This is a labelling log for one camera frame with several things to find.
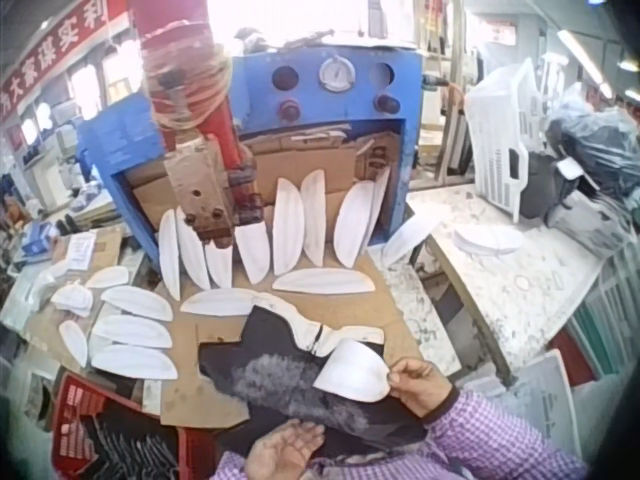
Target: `marble table surface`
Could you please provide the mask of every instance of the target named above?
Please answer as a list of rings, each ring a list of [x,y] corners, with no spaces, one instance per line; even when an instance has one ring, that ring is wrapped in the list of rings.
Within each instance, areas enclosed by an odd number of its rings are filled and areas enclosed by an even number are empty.
[[[425,360],[436,364],[445,375],[460,370],[460,360],[438,312],[425,292],[418,274],[409,264],[410,253],[386,268],[381,261],[382,245],[370,247],[368,252],[387,282],[396,306],[402,312]]]
[[[507,214],[475,194],[474,185],[412,192],[407,202],[415,213],[444,213],[428,245],[471,316],[486,322],[511,370],[544,349],[582,302],[603,265],[558,230],[531,222],[514,226]],[[524,244],[510,255],[470,255],[453,243],[459,224],[510,225],[523,232]]]

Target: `plastic bag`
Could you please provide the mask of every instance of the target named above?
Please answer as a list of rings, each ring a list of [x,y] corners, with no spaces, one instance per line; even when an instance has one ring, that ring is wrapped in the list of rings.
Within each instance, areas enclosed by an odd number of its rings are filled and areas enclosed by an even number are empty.
[[[574,86],[549,114],[546,137],[558,155],[577,160],[614,200],[625,202],[640,187],[638,127],[626,111],[594,112]]]

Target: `red plastic crate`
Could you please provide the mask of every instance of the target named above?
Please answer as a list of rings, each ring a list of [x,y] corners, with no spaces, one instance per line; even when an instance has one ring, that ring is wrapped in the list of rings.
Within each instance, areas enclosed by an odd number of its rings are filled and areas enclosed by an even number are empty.
[[[85,436],[81,415],[95,415],[105,410],[108,402],[143,413],[130,400],[106,392],[86,379],[66,373],[60,385],[53,417],[51,459],[59,478],[75,479],[95,458],[91,440]],[[176,428],[178,433],[178,469],[181,480],[203,480],[215,470],[213,435],[206,430]]]

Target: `person's right hand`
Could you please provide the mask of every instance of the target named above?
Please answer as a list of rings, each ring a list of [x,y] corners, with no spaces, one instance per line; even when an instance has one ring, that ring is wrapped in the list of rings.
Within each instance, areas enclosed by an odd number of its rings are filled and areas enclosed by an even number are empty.
[[[388,377],[389,394],[422,418],[438,408],[449,396],[453,385],[435,365],[417,358],[401,358]]]

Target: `hand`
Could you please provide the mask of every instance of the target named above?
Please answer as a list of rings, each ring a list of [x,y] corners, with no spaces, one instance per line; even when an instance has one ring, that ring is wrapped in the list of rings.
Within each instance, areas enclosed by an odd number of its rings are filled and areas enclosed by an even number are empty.
[[[324,443],[324,427],[289,420],[253,444],[245,471],[249,480],[298,480]]]
[[[422,418],[447,398],[453,385],[435,365],[417,358],[401,358],[388,377],[389,394]]]

